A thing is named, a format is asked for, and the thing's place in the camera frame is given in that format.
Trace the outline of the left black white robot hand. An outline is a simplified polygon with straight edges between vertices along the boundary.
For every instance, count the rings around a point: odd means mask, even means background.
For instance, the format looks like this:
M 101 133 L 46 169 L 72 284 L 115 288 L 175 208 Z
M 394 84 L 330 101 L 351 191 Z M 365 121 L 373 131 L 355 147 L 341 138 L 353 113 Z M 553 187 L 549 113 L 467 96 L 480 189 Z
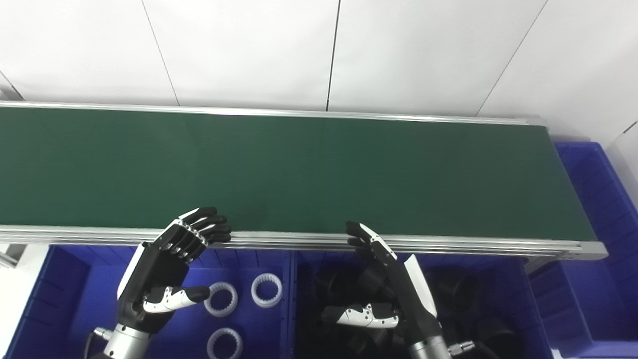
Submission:
M 207 300 L 209 287 L 183 283 L 190 264 L 211 243 L 230 241 L 226 221 L 214 207 L 199 207 L 173 220 L 155 240 L 139 244 L 118 286 L 118 326 L 157 334 L 175 311 Z

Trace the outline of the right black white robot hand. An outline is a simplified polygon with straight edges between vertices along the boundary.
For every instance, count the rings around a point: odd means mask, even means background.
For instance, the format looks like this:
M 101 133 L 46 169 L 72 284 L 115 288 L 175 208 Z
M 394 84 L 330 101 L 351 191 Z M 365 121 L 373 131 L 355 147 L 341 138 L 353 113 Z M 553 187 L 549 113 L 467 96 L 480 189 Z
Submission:
M 350 246 L 380 265 L 394 291 L 395 302 L 327 306 L 321 313 L 322 320 L 367 329 L 394 329 L 402 325 L 408 345 L 441 336 L 437 309 L 415 257 L 401 261 L 389 244 L 364 223 L 348 221 L 345 232 Z

